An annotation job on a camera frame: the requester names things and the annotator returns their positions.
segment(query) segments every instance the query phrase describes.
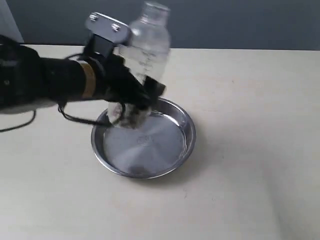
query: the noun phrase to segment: robotic arm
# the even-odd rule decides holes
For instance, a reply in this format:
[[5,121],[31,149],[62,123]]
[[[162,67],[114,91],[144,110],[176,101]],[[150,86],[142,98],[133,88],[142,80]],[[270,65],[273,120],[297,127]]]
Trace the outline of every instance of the robotic arm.
[[110,127],[116,122],[73,117],[65,113],[65,106],[68,102],[105,100],[121,103],[122,112],[125,104],[135,106],[134,114],[146,114],[152,108],[165,86],[148,76],[140,84],[125,67],[125,60],[113,54],[117,45],[130,41],[130,28],[97,12],[89,16],[86,27],[91,33],[83,52],[65,59],[39,57],[35,50],[0,37],[0,114],[58,104],[59,112],[70,121]]

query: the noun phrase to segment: table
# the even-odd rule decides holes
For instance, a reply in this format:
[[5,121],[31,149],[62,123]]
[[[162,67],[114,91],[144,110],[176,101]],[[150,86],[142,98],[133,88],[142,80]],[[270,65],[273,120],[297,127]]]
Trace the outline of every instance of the table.
[[[52,58],[82,49],[31,47]],[[173,49],[164,97],[191,115],[197,142],[181,168],[153,180],[111,173],[90,126],[39,110],[0,135],[0,238],[320,239],[319,63],[316,51]],[[105,108],[67,110],[95,119]]]

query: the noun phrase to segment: stainless steel bowl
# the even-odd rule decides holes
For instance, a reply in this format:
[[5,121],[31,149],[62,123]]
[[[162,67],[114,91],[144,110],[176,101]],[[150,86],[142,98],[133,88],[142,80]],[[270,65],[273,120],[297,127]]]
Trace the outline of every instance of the stainless steel bowl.
[[[108,110],[98,118],[106,121]],[[154,111],[139,129],[95,126],[93,151],[110,171],[134,179],[153,179],[180,167],[192,153],[196,128],[177,104],[159,98]]]

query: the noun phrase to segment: white table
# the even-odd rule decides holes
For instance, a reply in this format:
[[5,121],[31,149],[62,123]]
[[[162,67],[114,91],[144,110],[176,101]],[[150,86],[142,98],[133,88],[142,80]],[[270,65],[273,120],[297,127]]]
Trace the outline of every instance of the white table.
[[[32,47],[53,58],[81,50]],[[38,111],[31,126],[0,134],[0,239],[320,239],[319,64],[311,51],[173,49],[165,97],[189,112],[197,143],[154,180],[111,173],[90,126]],[[106,107],[67,109],[96,118]]]

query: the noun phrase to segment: gold band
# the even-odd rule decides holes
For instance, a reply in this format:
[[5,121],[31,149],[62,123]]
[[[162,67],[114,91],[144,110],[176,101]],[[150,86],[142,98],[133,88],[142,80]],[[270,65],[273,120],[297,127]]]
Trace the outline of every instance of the gold band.
[[85,74],[85,88],[82,94],[84,99],[91,98],[96,90],[96,74],[93,68],[86,61],[77,61]]

